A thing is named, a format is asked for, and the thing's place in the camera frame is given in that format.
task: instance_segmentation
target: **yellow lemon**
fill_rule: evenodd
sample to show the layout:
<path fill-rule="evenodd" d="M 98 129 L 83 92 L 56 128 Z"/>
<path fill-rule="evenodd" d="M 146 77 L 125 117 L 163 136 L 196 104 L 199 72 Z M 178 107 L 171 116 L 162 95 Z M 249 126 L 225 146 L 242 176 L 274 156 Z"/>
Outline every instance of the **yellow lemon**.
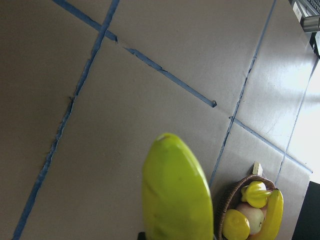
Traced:
<path fill-rule="evenodd" d="M 222 234 L 228 240 L 246 240 L 250 234 L 248 219 L 238 210 L 227 210 L 223 221 Z"/>

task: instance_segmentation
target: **brown basket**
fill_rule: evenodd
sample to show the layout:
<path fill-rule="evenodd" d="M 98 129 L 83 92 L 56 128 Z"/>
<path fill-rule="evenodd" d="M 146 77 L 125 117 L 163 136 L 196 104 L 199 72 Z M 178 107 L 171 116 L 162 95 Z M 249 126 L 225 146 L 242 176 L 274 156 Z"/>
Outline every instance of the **brown basket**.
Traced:
<path fill-rule="evenodd" d="M 219 205 L 215 211 L 215 230 L 218 240 L 225 240 L 222 235 L 222 226 L 224 224 L 225 215 L 228 209 L 234 209 L 240 202 L 241 193 L 240 189 L 246 185 L 249 185 L 252 181 L 261 181 L 265 184 L 266 189 L 276 189 L 275 184 L 259 175 L 251 174 L 241 179 L 240 181 L 232 184 L 223 194 Z"/>

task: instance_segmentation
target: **green object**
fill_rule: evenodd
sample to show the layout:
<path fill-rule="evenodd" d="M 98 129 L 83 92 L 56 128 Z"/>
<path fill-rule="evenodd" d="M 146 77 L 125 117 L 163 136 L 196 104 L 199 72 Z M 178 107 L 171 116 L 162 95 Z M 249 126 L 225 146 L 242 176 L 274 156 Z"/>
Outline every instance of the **green object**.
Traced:
<path fill-rule="evenodd" d="M 178 136 L 164 133 L 154 141 L 142 173 L 147 240 L 213 239 L 213 205 L 205 174 Z"/>
<path fill-rule="evenodd" d="M 248 202 L 252 207 L 260 209 L 267 204 L 271 192 L 267 191 L 266 185 L 262 181 L 252 181 L 241 189 L 241 194 L 242 202 Z"/>
<path fill-rule="evenodd" d="M 248 219 L 238 210 L 227 210 L 224 216 L 222 234 L 228 240 L 246 240 L 250 234 Z"/>

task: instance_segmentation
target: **starfruit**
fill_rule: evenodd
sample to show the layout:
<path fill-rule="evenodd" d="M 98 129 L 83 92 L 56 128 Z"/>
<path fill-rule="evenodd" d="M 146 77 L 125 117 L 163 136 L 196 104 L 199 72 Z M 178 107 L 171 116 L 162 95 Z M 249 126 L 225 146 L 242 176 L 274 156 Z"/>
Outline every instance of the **starfruit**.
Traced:
<path fill-rule="evenodd" d="M 267 204 L 271 192 L 267 191 L 266 185 L 262 181 L 252 181 L 241 189 L 241 194 L 242 202 L 248 202 L 252 207 L 260 209 Z"/>

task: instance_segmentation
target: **black object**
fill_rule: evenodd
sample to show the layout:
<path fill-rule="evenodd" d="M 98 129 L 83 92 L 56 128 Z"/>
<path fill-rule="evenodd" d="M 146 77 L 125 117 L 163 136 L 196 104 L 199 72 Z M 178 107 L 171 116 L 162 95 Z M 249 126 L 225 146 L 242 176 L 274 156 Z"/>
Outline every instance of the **black object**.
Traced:
<path fill-rule="evenodd" d="M 146 233 L 139 232 L 137 240 L 146 240 Z"/>
<path fill-rule="evenodd" d="M 292 240 L 320 239 L 320 184 L 311 181 L 305 194 Z"/>

